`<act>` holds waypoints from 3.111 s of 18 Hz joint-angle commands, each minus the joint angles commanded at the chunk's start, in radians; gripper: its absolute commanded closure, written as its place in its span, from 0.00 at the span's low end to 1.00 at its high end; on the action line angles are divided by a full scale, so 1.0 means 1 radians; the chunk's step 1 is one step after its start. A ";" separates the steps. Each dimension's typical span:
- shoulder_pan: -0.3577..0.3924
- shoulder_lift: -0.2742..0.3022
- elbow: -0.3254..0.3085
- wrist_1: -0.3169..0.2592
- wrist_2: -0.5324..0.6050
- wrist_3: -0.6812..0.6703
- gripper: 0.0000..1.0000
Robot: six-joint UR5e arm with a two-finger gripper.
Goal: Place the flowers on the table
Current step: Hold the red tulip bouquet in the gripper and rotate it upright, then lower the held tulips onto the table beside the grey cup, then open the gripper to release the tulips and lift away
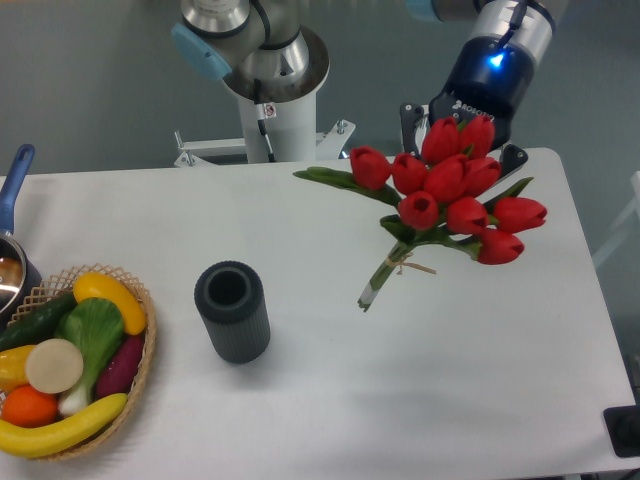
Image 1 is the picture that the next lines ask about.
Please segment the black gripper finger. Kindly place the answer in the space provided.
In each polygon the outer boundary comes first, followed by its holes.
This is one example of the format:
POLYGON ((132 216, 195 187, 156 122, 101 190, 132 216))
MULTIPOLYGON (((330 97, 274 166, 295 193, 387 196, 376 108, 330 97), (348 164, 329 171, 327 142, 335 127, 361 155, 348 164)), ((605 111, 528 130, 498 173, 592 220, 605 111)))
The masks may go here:
POLYGON ((422 142, 429 130, 428 106, 403 103, 399 107, 399 117, 403 151, 420 157, 422 142))
POLYGON ((502 147, 499 162, 501 165, 500 181, 506 180, 512 174, 521 169, 528 161, 528 154, 523 149, 512 143, 502 147))

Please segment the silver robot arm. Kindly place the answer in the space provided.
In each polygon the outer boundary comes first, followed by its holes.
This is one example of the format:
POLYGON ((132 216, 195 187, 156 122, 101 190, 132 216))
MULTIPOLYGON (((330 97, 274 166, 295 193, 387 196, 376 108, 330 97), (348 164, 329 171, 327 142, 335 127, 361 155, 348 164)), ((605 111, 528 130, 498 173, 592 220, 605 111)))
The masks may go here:
MULTIPOLYGON (((563 1, 410 1, 424 21, 470 20, 474 27, 441 92, 399 111, 401 143, 418 154, 439 119, 494 124, 493 148, 505 173, 526 162, 510 142, 511 123, 566 11, 563 1)), ((316 95, 329 72, 328 51, 303 26, 296 1, 185 1, 172 40, 200 75, 222 81, 237 100, 239 139, 180 142, 177 165, 201 166, 214 156, 251 163, 325 160, 344 155, 354 125, 316 129, 316 95)))

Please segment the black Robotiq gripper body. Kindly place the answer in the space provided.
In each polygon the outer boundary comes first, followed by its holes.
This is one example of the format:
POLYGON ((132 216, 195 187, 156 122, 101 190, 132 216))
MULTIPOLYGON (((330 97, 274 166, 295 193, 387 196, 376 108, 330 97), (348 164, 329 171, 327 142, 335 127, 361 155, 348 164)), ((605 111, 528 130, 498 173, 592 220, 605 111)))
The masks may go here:
POLYGON ((487 116, 494 125, 492 147, 511 137, 511 122, 532 80, 532 58, 496 38, 467 41, 441 92, 429 102, 429 123, 446 117, 471 121, 487 116))

